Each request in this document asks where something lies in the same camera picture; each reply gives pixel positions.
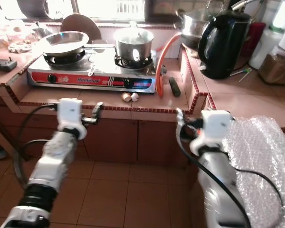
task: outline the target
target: black remote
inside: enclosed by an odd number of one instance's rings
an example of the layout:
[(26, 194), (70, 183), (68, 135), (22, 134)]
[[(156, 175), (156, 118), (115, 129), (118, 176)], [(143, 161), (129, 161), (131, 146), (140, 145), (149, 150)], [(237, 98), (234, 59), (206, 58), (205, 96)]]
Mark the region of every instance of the black remote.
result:
[(17, 66), (17, 61), (9, 59), (0, 59), (0, 70), (9, 72)]

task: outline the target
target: stove knob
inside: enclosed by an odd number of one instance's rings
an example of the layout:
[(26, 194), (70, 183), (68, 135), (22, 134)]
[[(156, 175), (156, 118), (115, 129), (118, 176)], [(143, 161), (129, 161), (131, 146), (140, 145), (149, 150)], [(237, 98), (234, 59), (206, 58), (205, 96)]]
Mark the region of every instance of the stove knob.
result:
[(57, 81), (56, 76), (55, 76), (55, 75), (52, 75), (52, 74), (48, 75), (48, 76), (47, 76), (47, 79), (48, 79), (48, 81), (49, 81), (50, 83), (55, 83), (55, 82)]
[(134, 85), (134, 82), (131, 79), (125, 78), (125, 80), (124, 80), (124, 87), (126, 89), (131, 89), (133, 87), (133, 85)]

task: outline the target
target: electric kettle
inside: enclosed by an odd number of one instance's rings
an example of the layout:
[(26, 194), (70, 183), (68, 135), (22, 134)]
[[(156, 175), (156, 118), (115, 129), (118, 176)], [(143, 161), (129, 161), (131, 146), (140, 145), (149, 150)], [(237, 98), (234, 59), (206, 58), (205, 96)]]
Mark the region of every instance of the electric kettle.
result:
[(201, 72), (212, 79), (229, 77), (248, 33), (248, 14), (223, 11), (205, 26), (200, 42)]

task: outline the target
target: gas stove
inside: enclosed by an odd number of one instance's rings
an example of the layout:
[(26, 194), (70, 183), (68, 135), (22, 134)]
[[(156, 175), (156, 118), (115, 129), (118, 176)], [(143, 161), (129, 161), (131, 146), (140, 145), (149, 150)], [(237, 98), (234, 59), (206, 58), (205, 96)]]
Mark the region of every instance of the gas stove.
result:
[(66, 59), (40, 56), (28, 67), (28, 83), (46, 87), (155, 92), (155, 51), (142, 62), (121, 59), (114, 46), (87, 45), (84, 52)]

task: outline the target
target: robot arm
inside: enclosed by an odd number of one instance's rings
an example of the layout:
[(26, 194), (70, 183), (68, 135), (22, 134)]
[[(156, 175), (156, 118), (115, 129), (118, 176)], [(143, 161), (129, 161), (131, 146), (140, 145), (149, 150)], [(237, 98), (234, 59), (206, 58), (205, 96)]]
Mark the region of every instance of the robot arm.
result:
[[(189, 121), (178, 110), (176, 137), (192, 140), (190, 150), (199, 156), (199, 162), (216, 176), (237, 198), (244, 202), (236, 187), (235, 169), (230, 165), (227, 155), (222, 151), (222, 140), (229, 132), (232, 116), (226, 111), (202, 111), (202, 119)], [(194, 130), (188, 136), (185, 127)], [(198, 180), (205, 195), (205, 212), (208, 228), (247, 227), (243, 213), (230, 196), (205, 172), (198, 174)]]
[(14, 207), (1, 228), (47, 228), (50, 213), (74, 160), (77, 140), (86, 136), (86, 124), (96, 124), (102, 103), (92, 111), (92, 118), (81, 116), (82, 101), (63, 98), (58, 104), (58, 132), (43, 147), (43, 153), (32, 172), (28, 187), (19, 204)]

